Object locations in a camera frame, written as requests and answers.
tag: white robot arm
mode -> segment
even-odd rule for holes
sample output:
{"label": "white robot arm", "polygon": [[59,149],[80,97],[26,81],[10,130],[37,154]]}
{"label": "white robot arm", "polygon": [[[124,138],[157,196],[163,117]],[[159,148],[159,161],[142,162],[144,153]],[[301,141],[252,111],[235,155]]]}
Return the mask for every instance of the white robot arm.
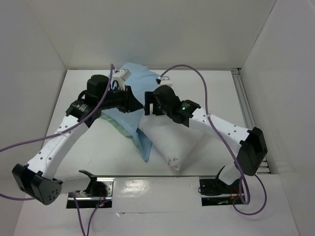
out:
{"label": "white robot arm", "polygon": [[[83,120],[99,103],[107,83],[106,76],[92,76],[88,80],[87,90],[83,91],[78,100],[74,101],[66,111],[66,116],[57,129],[57,133]],[[55,177],[55,174],[74,143],[100,117],[102,110],[118,108],[121,112],[133,112],[143,108],[133,96],[131,88],[125,86],[122,89],[121,86],[122,84],[118,83],[118,88],[108,92],[103,104],[90,119],[73,130],[49,140],[26,165],[17,164],[14,167],[12,173],[22,191],[45,205],[51,204],[62,193],[85,190],[87,194],[93,194],[106,191],[106,186],[97,182],[97,177],[87,171],[80,170],[80,174],[75,177]],[[154,115],[167,115],[176,123],[203,130],[219,138],[207,121],[208,114],[205,110],[192,101],[180,101],[171,87],[162,85],[154,92],[145,92],[145,115],[150,114],[151,104]],[[232,150],[237,153],[243,172],[246,175],[254,175],[267,153],[261,130],[238,127],[215,115],[211,115],[211,120]],[[221,169],[217,177],[220,183],[231,185],[240,178],[240,174],[234,163],[231,163]]]}

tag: blue cloth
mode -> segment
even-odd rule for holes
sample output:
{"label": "blue cloth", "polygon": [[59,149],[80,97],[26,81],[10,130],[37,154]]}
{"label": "blue cloth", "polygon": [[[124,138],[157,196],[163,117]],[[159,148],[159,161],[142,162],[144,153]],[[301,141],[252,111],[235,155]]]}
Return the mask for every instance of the blue cloth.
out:
{"label": "blue cloth", "polygon": [[[156,79],[159,75],[150,71],[145,66],[133,63],[126,63],[121,69],[128,69],[131,72],[131,76],[125,81],[125,85],[131,86],[135,98],[144,105],[144,92],[154,91],[158,87]],[[149,160],[152,142],[138,129],[140,119],[144,113],[143,109],[132,113],[122,113],[116,108],[102,112],[114,119],[132,136],[132,141],[139,149],[143,160],[147,162]]]}

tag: white floor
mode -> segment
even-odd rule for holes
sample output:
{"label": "white floor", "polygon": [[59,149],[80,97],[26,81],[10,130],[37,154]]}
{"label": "white floor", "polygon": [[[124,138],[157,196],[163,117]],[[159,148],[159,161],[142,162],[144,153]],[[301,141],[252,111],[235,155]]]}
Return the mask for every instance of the white floor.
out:
{"label": "white floor", "polygon": [[[65,110],[85,88],[87,79],[98,73],[108,71],[68,71],[48,133],[59,126]],[[244,126],[231,72],[202,74],[208,85],[210,112]],[[196,74],[172,71],[168,75],[181,99],[204,106],[203,87]],[[220,141],[204,137],[179,172],[172,171],[155,148],[145,163],[130,140],[99,119],[69,152],[58,174],[75,175],[79,169],[85,169],[96,175],[215,175],[230,159]],[[113,207],[97,211],[90,235],[298,235],[279,177],[261,177],[268,192],[268,204],[254,217],[241,216],[232,206],[202,207],[198,177],[119,179],[113,190]],[[240,208],[253,212],[262,205],[263,194],[257,180],[248,179],[252,203]],[[37,201],[24,202],[14,235],[80,235],[76,210],[65,209],[65,205],[66,195],[49,206]],[[91,212],[82,210],[85,226]]]}

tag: pillow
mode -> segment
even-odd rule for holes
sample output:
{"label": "pillow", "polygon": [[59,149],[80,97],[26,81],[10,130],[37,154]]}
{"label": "pillow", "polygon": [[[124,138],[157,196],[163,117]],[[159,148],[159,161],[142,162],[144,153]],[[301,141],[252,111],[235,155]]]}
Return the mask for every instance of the pillow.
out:
{"label": "pillow", "polygon": [[145,116],[139,129],[152,141],[168,165],[178,171],[204,132],[173,122],[167,116]]}

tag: wire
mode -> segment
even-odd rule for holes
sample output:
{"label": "wire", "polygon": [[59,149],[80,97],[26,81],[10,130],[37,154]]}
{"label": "wire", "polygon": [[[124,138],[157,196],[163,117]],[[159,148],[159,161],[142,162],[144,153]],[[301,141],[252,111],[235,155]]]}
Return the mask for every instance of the wire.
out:
{"label": "wire", "polygon": [[[7,147],[4,147],[4,148],[1,148],[0,149],[0,152],[3,152],[3,151],[6,151],[6,150],[9,150],[11,148],[15,148],[15,147],[18,147],[18,146],[21,146],[21,145],[25,145],[25,144],[31,144],[31,143],[35,143],[35,142],[39,142],[39,141],[43,141],[43,140],[46,140],[46,139],[52,139],[52,138],[55,138],[55,137],[58,137],[59,135],[61,134],[64,134],[64,133],[67,133],[69,131],[71,131],[72,129],[75,129],[76,127],[78,127],[79,125],[81,125],[82,123],[86,122],[91,116],[94,115],[94,113],[99,109],[99,107],[101,106],[101,104],[103,103],[104,99],[105,99],[105,96],[107,95],[108,91],[109,91],[109,88],[110,88],[110,85],[111,85],[111,82],[112,82],[112,77],[113,77],[113,71],[115,70],[115,67],[113,64],[110,65],[110,73],[109,73],[109,81],[107,83],[107,86],[106,86],[106,89],[105,89],[105,92],[102,96],[102,98],[100,99],[99,103],[97,104],[97,106],[91,111],[90,114],[88,114],[83,120],[81,120],[80,122],[78,122],[77,124],[75,124],[74,126],[60,132],[60,133],[56,133],[56,134],[53,134],[53,135],[49,135],[49,136],[46,136],[46,137],[43,137],[43,138],[38,138],[38,139],[32,139],[32,140],[28,140],[28,141],[24,141],[24,142],[20,142],[20,143],[17,143],[17,144],[12,144],[12,145],[9,145]],[[10,196],[6,196],[2,193],[0,193],[0,197],[3,197],[3,198],[6,198],[6,199],[10,199],[10,200],[15,200],[15,201],[28,201],[28,200],[33,200],[33,198],[13,198],[13,197],[10,197]]]}
{"label": "wire", "polygon": [[75,206],[77,208],[77,212],[78,212],[78,218],[79,218],[79,224],[80,224],[80,228],[81,228],[81,231],[82,231],[82,234],[83,236],[89,236],[89,233],[90,233],[90,226],[91,226],[91,221],[92,221],[92,218],[96,212],[96,210],[100,207],[100,205],[104,204],[105,202],[108,202],[109,200],[105,200],[103,202],[101,202],[101,204],[97,204],[95,206],[95,209],[93,210],[90,218],[89,218],[89,223],[88,223],[88,231],[87,231],[87,234],[85,234],[85,231],[84,231],[84,228],[83,228],[83,224],[82,224],[82,218],[81,218],[81,213],[80,213],[80,207],[79,207],[79,204],[78,204],[78,200],[75,198],[75,195],[70,193],[70,196],[74,199],[74,203],[75,203]]}
{"label": "wire", "polygon": [[100,204],[100,200],[102,199],[102,193],[100,193],[99,195],[99,200],[98,200],[98,204]]}
{"label": "wire", "polygon": [[198,193],[204,195],[204,196],[208,196],[208,197],[213,197],[213,196],[219,196],[221,194],[218,194],[218,193],[214,193],[214,194],[205,194],[205,193],[201,193],[201,188],[199,187],[198,188]]}
{"label": "wire", "polygon": [[[200,72],[193,68],[192,66],[190,65],[185,65],[185,64],[178,64],[178,65],[175,65],[175,66],[172,66],[170,68],[168,68],[167,70],[165,70],[160,76],[163,77],[168,71],[176,68],[176,67],[187,67],[191,70],[193,70],[194,72],[196,72],[199,77],[201,78],[202,80],[202,83],[203,83],[203,86],[204,86],[204,89],[205,89],[205,110],[206,110],[206,113],[209,114],[209,110],[208,110],[208,90],[207,90],[207,84],[206,84],[206,81],[205,79],[203,78],[203,76],[200,74]],[[245,205],[248,205],[251,201],[251,194],[250,194],[250,190],[249,190],[249,187],[248,187],[248,183],[245,179],[245,175],[244,175],[244,172],[240,166],[240,163],[238,162],[238,160],[236,159],[236,156],[234,154],[234,152],[232,151],[231,147],[229,146],[229,144],[227,143],[227,141],[225,140],[225,138],[222,136],[222,134],[218,131],[218,129],[215,127],[215,125],[213,124],[212,120],[211,120],[211,116],[208,116],[208,121],[211,125],[211,127],[213,128],[213,130],[216,132],[216,134],[220,137],[220,139],[222,140],[222,142],[224,143],[224,145],[226,146],[226,148],[228,149],[229,153],[231,154],[233,160],[234,160],[234,164],[236,166],[236,168],[239,170],[240,174],[241,174],[241,178],[240,178],[240,184],[239,184],[239,192],[241,193],[242,192],[242,183],[244,183],[244,186],[245,186],[245,190],[246,190],[246,195],[247,195],[247,199],[245,199],[245,197],[243,197],[242,194],[240,194],[240,196],[238,197],[239,199],[241,199],[242,203],[245,204]],[[262,206],[262,208],[252,214],[249,214],[249,213],[244,213],[244,212],[241,212],[240,210],[238,210],[236,207],[235,207],[235,201],[233,201],[233,206],[234,208],[237,210],[237,212],[243,214],[243,215],[255,215],[255,214],[258,214],[260,213],[266,206],[266,203],[267,203],[267,192],[265,191],[265,186],[263,185],[262,181],[260,180],[260,178],[255,175],[256,178],[258,178],[259,182],[261,183],[262,187],[263,187],[263,190],[264,190],[264,193],[265,193],[265,202]]]}
{"label": "wire", "polygon": [[2,194],[2,193],[0,193],[0,197],[6,198],[6,199],[9,199],[9,200],[14,200],[14,201],[29,201],[29,200],[34,200],[34,198],[14,198],[14,197],[10,197],[10,196],[4,195],[4,194]]}

